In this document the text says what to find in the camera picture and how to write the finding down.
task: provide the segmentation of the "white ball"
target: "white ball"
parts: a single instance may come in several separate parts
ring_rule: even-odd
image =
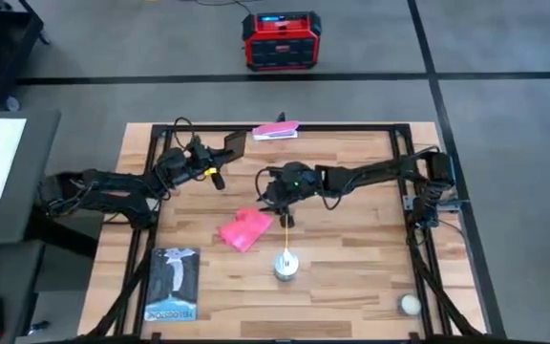
[[[400,298],[400,309],[406,315],[418,315],[421,311],[421,303],[415,295],[406,294]]]

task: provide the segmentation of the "table leg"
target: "table leg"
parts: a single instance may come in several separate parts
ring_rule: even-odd
[[[45,244],[65,248],[91,259],[95,258],[96,239],[55,222],[37,209],[31,212],[25,239],[40,240]]]

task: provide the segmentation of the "black metal frame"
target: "black metal frame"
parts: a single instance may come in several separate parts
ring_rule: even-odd
[[[27,3],[27,0],[18,0],[22,11],[0,11],[0,103],[4,103],[10,96],[11,89],[16,85],[23,66],[29,59],[33,45],[40,38],[44,29],[44,22]],[[22,27],[25,31],[18,42],[14,42],[14,51],[7,55],[2,53],[3,47],[10,43],[6,39],[4,30]]]
[[[176,129],[181,132],[187,132],[193,129],[195,132],[200,133],[200,132],[250,131],[253,127],[254,127],[253,125],[249,125],[249,124],[220,124],[220,125],[199,124],[199,125],[194,125],[192,128],[189,126],[179,126]],[[154,162],[156,161],[157,146],[161,139],[164,139],[162,151],[164,152],[165,150],[170,148],[172,137],[173,137],[173,130],[174,130],[174,127],[172,125],[155,124],[152,126],[152,131],[150,135],[150,144],[148,147],[148,154],[147,154],[146,162],[144,166],[145,171],[148,171],[150,168],[152,168]],[[389,134],[390,136],[391,151],[394,158],[399,158],[402,153],[408,153],[408,154],[414,153],[413,136],[411,132],[411,126],[409,124],[305,124],[299,127],[299,131],[301,132],[341,132],[341,131],[383,132],[383,133]],[[402,139],[404,142],[405,152],[401,152],[401,147],[399,143],[400,139]],[[409,192],[407,189],[407,184],[403,179],[398,180],[398,189],[400,191],[400,202],[402,205],[404,205],[403,198],[404,196],[408,196]],[[414,192],[415,194],[419,193],[418,185],[414,186]],[[410,215],[410,211],[404,210],[404,206],[403,206],[403,214],[401,215],[403,215],[405,219],[405,227],[407,230],[408,237],[413,238],[413,240],[410,240],[409,243],[416,242],[415,229],[413,227],[413,224],[410,224],[408,220],[409,219],[408,215]],[[153,248],[155,248],[157,230],[158,230],[158,220],[154,226],[148,229],[148,234],[147,234],[148,237],[147,237],[146,248],[145,248],[146,250],[152,250]],[[440,270],[438,267],[438,260],[436,258],[436,251],[434,248],[434,239],[432,237],[432,233],[428,229],[427,230],[424,229],[423,235],[425,238],[424,245],[426,248],[426,257],[428,259],[428,266],[436,282],[439,284],[439,286],[442,286],[442,281],[440,278]],[[125,267],[125,274],[123,279],[125,283],[130,280],[131,274],[133,273],[134,268],[136,266],[140,241],[141,241],[141,231],[135,230],[132,235],[131,245],[129,246],[128,259]],[[430,336],[434,334],[434,324],[431,318],[430,305],[428,302],[428,293],[426,291],[426,285],[423,278],[420,276],[420,274],[417,271],[417,266],[415,261],[413,259],[411,259],[411,261],[412,261],[415,289],[417,290],[417,297],[422,305],[421,322],[422,322],[424,334],[426,336]],[[135,319],[133,323],[133,329],[131,331],[131,334],[133,335],[141,335],[141,329],[143,325],[143,310],[145,309],[145,306],[146,306],[148,280],[149,280],[148,276],[144,276],[140,283],[138,299],[137,299],[137,309],[136,309],[136,313],[134,314]],[[446,313],[445,309],[443,308],[443,305],[437,299],[435,301],[438,309],[439,320],[442,327],[442,334],[451,335],[452,328],[451,328],[451,323],[449,321],[449,316]],[[121,308],[120,313],[117,315],[114,335],[121,335],[121,334],[124,334],[125,332],[124,326],[125,326],[125,322],[126,322],[125,320],[127,317],[127,306],[128,305],[124,305]]]
[[[41,210],[33,208],[24,240],[39,240],[75,254],[94,259],[98,240],[57,223]]]

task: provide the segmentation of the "yellow stick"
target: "yellow stick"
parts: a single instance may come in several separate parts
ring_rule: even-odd
[[[286,249],[287,249],[287,214],[286,214]]]

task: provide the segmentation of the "display screen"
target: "display screen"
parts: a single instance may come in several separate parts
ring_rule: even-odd
[[[282,15],[264,16],[260,18],[261,21],[280,21],[283,19],[284,17]]]

